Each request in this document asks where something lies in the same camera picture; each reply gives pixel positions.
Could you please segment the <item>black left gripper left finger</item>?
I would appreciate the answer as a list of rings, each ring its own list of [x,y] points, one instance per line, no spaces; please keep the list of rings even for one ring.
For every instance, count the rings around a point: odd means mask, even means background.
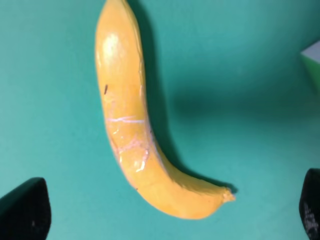
[[[52,223],[46,180],[32,177],[0,198],[2,240],[45,240]]]

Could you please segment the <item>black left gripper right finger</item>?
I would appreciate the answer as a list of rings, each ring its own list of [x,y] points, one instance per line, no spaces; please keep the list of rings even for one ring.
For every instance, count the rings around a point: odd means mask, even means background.
[[[310,168],[304,178],[299,214],[310,240],[320,239],[320,169]]]

